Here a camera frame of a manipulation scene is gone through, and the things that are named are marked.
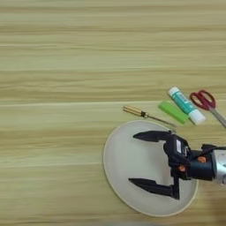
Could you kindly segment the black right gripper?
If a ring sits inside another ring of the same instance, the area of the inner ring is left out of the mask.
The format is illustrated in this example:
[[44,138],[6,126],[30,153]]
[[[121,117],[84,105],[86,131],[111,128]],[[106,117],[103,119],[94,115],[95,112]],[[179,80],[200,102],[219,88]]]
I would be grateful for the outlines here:
[[[144,141],[159,142],[166,140],[171,135],[171,131],[147,131],[134,134],[133,137]],[[159,185],[154,180],[145,178],[129,178],[129,181],[146,192],[179,200],[179,178],[205,181],[212,181],[215,178],[214,148],[213,145],[203,145],[199,151],[185,147],[181,153],[175,151],[170,154],[169,166],[171,167],[170,174],[173,176],[173,185]]]

